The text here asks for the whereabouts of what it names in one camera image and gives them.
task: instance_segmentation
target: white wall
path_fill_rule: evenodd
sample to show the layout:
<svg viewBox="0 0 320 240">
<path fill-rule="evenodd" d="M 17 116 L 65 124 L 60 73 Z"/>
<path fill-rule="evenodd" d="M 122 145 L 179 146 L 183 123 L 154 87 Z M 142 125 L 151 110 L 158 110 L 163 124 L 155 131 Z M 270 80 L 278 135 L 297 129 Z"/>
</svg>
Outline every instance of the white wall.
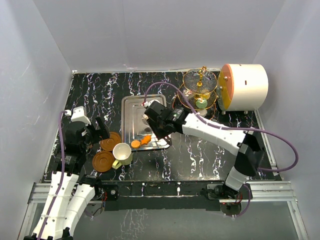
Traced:
<svg viewBox="0 0 320 240">
<path fill-rule="evenodd" d="M 39 182 L 72 72 L 32 0 L 0 1 L 0 239 L 13 240 Z"/>
<path fill-rule="evenodd" d="M 260 108 L 266 129 L 292 141 L 298 165 L 283 175 L 293 184 L 311 240 L 319 239 L 320 223 L 320 1 L 288 0 L 284 4 L 255 63 L 269 77 L 269 92 Z M 294 155 L 270 138 L 280 168 Z"/>
<path fill-rule="evenodd" d="M 283 0 L 33 0 L 72 70 L 252 63 Z"/>
</svg>

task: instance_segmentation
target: brown saucer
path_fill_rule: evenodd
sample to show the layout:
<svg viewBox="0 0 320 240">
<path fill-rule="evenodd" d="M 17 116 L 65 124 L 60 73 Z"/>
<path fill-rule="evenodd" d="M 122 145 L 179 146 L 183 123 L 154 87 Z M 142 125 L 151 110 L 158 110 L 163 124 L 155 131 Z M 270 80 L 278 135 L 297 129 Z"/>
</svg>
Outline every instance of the brown saucer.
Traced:
<svg viewBox="0 0 320 240">
<path fill-rule="evenodd" d="M 103 150 L 111 152 L 119 143 L 121 143 L 120 135 L 114 131 L 111 131 L 110 138 L 100 141 L 100 146 Z"/>
<path fill-rule="evenodd" d="M 109 151 L 100 151 L 92 159 L 93 168 L 100 173 L 111 169 L 115 161 L 114 155 Z"/>
</svg>

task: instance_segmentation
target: silver baking tray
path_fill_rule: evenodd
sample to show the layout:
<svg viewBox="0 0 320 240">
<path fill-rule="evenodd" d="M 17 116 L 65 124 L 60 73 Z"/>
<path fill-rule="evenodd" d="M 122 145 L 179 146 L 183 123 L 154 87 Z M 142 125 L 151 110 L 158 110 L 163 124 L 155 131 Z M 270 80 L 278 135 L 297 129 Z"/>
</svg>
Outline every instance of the silver baking tray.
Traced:
<svg viewBox="0 0 320 240">
<path fill-rule="evenodd" d="M 146 100 L 158 100 L 164 106 L 167 106 L 166 97 L 162 94 L 147 95 Z M 142 145 L 139 148 L 132 150 L 154 150 L 166 149 L 170 145 L 164 140 L 158 140 L 152 132 L 149 125 L 142 121 L 145 108 L 142 106 L 144 95 L 126 96 L 121 103 L 121 140 L 123 143 L 129 144 L 133 140 L 141 140 L 146 135 L 151 135 L 151 141 L 147 145 Z"/>
</svg>

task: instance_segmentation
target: marble surface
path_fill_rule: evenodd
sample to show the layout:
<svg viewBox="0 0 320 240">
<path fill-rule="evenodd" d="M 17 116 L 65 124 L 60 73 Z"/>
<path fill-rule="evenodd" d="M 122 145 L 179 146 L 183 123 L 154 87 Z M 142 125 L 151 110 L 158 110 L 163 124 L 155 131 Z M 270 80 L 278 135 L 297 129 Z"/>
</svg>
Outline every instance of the marble surface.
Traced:
<svg viewBox="0 0 320 240">
<path fill-rule="evenodd" d="M 100 116 L 104 119 L 110 132 L 121 134 L 121 104 L 126 96 L 143 95 L 148 86 L 155 82 L 168 82 L 179 87 L 182 83 L 183 72 L 135 72 L 135 73 L 79 73 L 73 76 L 72 85 L 65 109 L 84 106 L 90 120 Z M 149 94 L 164 94 L 167 106 L 180 104 L 174 89 L 167 85 L 154 86 Z M 258 128 L 255 113 L 250 111 L 227 112 L 221 114 L 216 105 L 208 111 L 212 121 L 229 127 Z M 69 117 L 63 117 L 63 126 L 70 123 Z M 225 180 L 235 163 L 236 157 L 228 151 L 201 138 L 173 133 L 172 146 L 167 149 L 143 150 L 133 152 L 133 161 L 129 166 L 118 170 L 113 168 L 108 172 L 96 172 L 92 159 L 101 151 L 100 145 L 95 144 L 87 154 L 81 174 L 98 175 L 103 181 L 201 181 Z M 51 160 L 46 168 L 42 181 L 51 180 L 53 160 L 56 155 L 55 141 Z M 268 156 L 265 154 L 261 167 L 271 168 Z M 274 180 L 269 172 L 259 172 L 254 180 Z"/>
</svg>

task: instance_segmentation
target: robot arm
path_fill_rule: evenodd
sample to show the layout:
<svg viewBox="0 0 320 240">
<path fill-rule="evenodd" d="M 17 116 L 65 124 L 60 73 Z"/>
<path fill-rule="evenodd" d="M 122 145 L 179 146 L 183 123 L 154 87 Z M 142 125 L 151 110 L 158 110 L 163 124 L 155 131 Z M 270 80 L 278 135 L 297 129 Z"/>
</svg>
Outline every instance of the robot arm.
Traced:
<svg viewBox="0 0 320 240">
<path fill-rule="evenodd" d="M 67 110 L 66 115 L 71 116 L 71 111 Z M 86 161 L 87 150 L 91 145 L 110 137 L 103 121 L 99 117 L 96 118 L 96 121 L 100 129 L 93 127 L 83 106 L 73 109 L 71 123 L 64 131 L 65 168 L 60 190 L 56 195 L 62 175 L 62 158 L 61 153 L 58 153 L 54 162 L 56 172 L 52 173 L 49 194 L 40 220 L 32 236 L 26 236 L 24 240 L 36 240 L 39 234 L 42 240 L 73 239 L 75 227 L 87 204 L 99 194 L 100 181 L 95 176 L 85 175 L 79 181 L 76 192 L 70 200 L 71 192 Z"/>
<path fill-rule="evenodd" d="M 243 132 L 209 127 L 184 108 L 170 110 L 158 101 L 152 101 L 146 105 L 144 114 L 158 139 L 166 139 L 174 132 L 193 135 L 219 145 L 236 156 L 235 164 L 223 186 L 215 191 L 217 197 L 234 198 L 242 185 L 257 174 L 265 152 L 260 134 L 253 131 Z"/>
</svg>

